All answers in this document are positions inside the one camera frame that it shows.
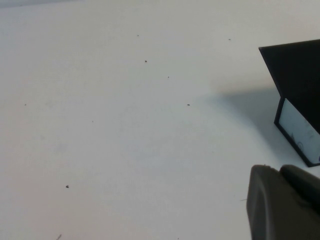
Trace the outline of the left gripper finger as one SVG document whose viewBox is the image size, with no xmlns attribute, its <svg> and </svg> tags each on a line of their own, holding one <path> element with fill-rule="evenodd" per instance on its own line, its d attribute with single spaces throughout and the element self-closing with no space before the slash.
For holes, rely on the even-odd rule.
<svg viewBox="0 0 320 240">
<path fill-rule="evenodd" d="M 246 210 L 253 240 L 318 240 L 320 179 L 294 165 L 254 165 Z"/>
</svg>

